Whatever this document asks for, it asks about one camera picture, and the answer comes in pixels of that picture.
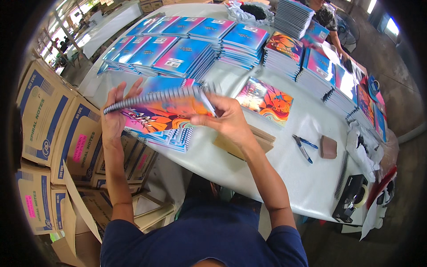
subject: white table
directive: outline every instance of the white table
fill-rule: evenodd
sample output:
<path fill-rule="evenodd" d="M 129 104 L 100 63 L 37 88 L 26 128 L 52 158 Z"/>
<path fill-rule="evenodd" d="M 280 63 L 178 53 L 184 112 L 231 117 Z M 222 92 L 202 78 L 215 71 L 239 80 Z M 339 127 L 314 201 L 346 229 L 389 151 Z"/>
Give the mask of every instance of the white table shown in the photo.
<path fill-rule="evenodd" d="M 163 6 L 157 11 L 165 12 L 167 16 L 206 16 L 227 19 L 226 7 L 223 5 L 175 4 Z M 269 27 L 265 27 L 265 29 L 273 32 L 273 29 Z M 114 71 L 97 76 L 101 61 L 98 60 L 94 64 L 79 87 L 79 92 L 98 108 L 106 102 L 107 93 L 112 86 L 117 86 L 124 80 L 127 82 L 126 91 L 128 91 L 133 82 L 138 79 L 138 76 L 134 74 Z M 292 211 L 297 214 L 336 222 L 332 218 L 332 213 L 338 202 L 333 195 L 347 140 L 348 127 L 345 121 L 320 100 L 312 98 L 297 83 L 269 73 L 261 66 L 246 71 L 222 62 L 216 62 L 205 79 L 220 84 L 223 95 L 235 97 L 250 76 L 261 79 L 294 98 L 289 119 L 284 128 L 259 117 L 257 114 L 244 111 L 249 124 L 277 138 L 274 148 L 266 155 L 287 186 Z M 322 159 L 318 150 L 307 147 L 306 150 L 314 162 L 314 164 L 310 164 L 301 154 L 292 134 L 316 144 L 320 143 L 322 135 L 336 140 L 338 143 L 337 158 L 334 160 Z M 153 144 L 149 144 L 149 146 L 210 181 L 262 201 L 248 165 L 214 146 L 212 142 L 216 135 L 217 133 L 212 129 L 197 127 L 187 153 L 180 153 Z M 360 173 L 359 167 L 350 158 L 347 176 Z M 357 209 L 352 216 L 353 224 L 362 225 L 366 212 L 366 208 Z"/>
<path fill-rule="evenodd" d="M 83 48 L 83 54 L 89 59 L 103 43 L 142 14 L 139 0 L 125 1 L 120 8 L 102 19 L 100 23 L 90 27 L 76 40 L 76 43 Z M 77 49 L 71 45 L 66 50 L 68 59 L 71 60 L 76 52 Z"/>

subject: navy blue shirt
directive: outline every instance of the navy blue shirt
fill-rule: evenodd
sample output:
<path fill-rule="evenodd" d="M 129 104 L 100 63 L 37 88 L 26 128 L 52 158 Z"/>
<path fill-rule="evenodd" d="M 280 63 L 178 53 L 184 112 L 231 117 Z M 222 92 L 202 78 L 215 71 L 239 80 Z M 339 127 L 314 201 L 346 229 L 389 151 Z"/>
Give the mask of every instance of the navy blue shirt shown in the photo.
<path fill-rule="evenodd" d="M 207 258 L 227 267 L 308 266 L 295 228 L 275 227 L 265 241 L 254 227 L 256 218 L 230 203 L 203 205 L 146 235 L 128 221 L 114 220 L 105 230 L 101 266 L 189 267 Z"/>

